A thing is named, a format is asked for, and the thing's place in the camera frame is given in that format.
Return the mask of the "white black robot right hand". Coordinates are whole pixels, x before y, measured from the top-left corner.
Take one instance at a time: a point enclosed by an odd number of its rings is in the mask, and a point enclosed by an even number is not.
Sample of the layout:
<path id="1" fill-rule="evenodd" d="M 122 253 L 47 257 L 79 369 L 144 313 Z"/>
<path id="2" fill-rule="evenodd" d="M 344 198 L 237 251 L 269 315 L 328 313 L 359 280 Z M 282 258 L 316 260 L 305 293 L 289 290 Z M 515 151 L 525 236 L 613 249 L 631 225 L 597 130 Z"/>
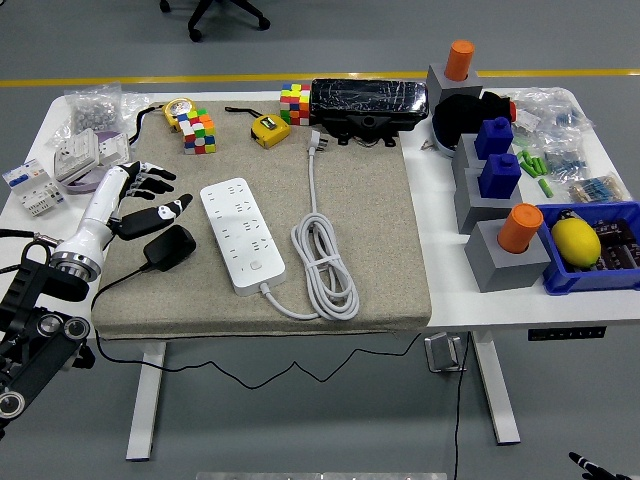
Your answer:
<path id="1" fill-rule="evenodd" d="M 568 456 L 575 464 L 577 464 L 580 468 L 584 470 L 584 473 L 582 475 L 584 479 L 632 480 L 632 477 L 625 474 L 612 473 L 576 452 L 570 452 Z"/>

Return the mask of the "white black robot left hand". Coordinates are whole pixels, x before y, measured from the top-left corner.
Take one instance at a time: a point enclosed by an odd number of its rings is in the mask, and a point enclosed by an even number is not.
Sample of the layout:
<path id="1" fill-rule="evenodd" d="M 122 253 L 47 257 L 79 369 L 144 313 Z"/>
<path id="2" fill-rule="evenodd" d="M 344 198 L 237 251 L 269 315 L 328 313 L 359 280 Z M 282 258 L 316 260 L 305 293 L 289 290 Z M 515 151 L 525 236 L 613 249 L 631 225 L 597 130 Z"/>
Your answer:
<path id="1" fill-rule="evenodd" d="M 56 247 L 51 264 L 78 262 L 99 269 L 104 262 L 103 250 L 112 237 L 134 240 L 171 225 L 193 200 L 191 194 L 125 216 L 119 215 L 119 209 L 127 197 L 151 201 L 172 192 L 170 183 L 175 179 L 175 174 L 148 162 L 110 168 L 89 201 L 76 233 Z"/>

